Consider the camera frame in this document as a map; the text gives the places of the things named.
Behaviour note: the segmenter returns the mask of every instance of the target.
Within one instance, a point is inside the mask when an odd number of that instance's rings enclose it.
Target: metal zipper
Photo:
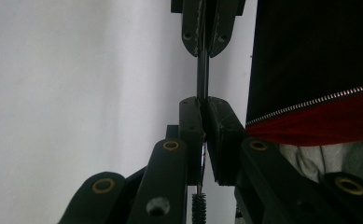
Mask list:
[[[323,96],[323,97],[320,97],[320,98],[317,98],[317,99],[314,99],[314,100],[311,100],[311,101],[308,101],[308,102],[304,102],[304,103],[301,103],[301,104],[292,105],[292,106],[289,106],[289,107],[286,107],[286,108],[283,108],[283,109],[276,110],[276,111],[274,111],[274,112],[272,112],[270,114],[267,114],[265,116],[262,116],[260,118],[250,120],[245,125],[250,126],[252,124],[262,122],[265,119],[271,119],[271,118],[283,115],[285,113],[292,112],[294,110],[303,109],[303,108],[305,108],[307,106],[326,103],[328,101],[336,100],[338,98],[349,96],[351,94],[358,93],[358,92],[361,92],[361,91],[363,91],[363,86],[352,88],[352,89],[347,90],[347,91],[339,91],[339,92],[336,92],[336,93],[332,93],[330,95],[326,95],[326,96]]]

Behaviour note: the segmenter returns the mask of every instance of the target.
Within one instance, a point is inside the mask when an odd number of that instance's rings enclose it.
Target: white wall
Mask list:
[[[0,223],[56,223],[91,175],[147,165],[195,94],[196,59],[170,2],[0,1]],[[210,95],[241,122],[256,3],[210,62]],[[232,223],[233,189],[205,180],[207,223]]]

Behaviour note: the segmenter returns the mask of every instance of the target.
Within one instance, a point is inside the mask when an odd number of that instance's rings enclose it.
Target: zipper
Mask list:
[[[305,108],[307,106],[318,105],[318,104],[326,103],[326,102],[331,101],[331,100],[337,100],[339,98],[349,96],[349,95],[352,95],[352,94],[355,94],[355,93],[358,93],[358,92],[363,92],[363,86],[352,88],[352,89],[349,89],[349,90],[346,90],[346,91],[338,91],[336,93],[332,93],[330,95],[326,95],[326,96],[323,96],[323,97],[320,97],[320,98],[317,98],[317,99],[314,99],[314,100],[311,100],[311,101],[308,101],[308,102],[304,102],[304,103],[301,103],[301,104],[292,105],[292,106],[289,106],[289,107],[286,107],[286,108],[283,108],[283,109],[279,109],[279,110],[276,110],[276,111],[274,111],[274,112],[272,112],[270,114],[267,114],[265,116],[259,117],[257,119],[250,120],[245,125],[250,126],[250,125],[253,125],[255,123],[262,122],[262,121],[264,121],[266,119],[272,119],[274,117],[284,115],[285,113],[288,113],[288,112],[293,112],[295,110],[303,109],[303,108]]]

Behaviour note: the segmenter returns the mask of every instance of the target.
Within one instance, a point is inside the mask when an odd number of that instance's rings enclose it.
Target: red fabric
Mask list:
[[[256,138],[296,146],[363,141],[363,93],[269,119],[246,131]]]

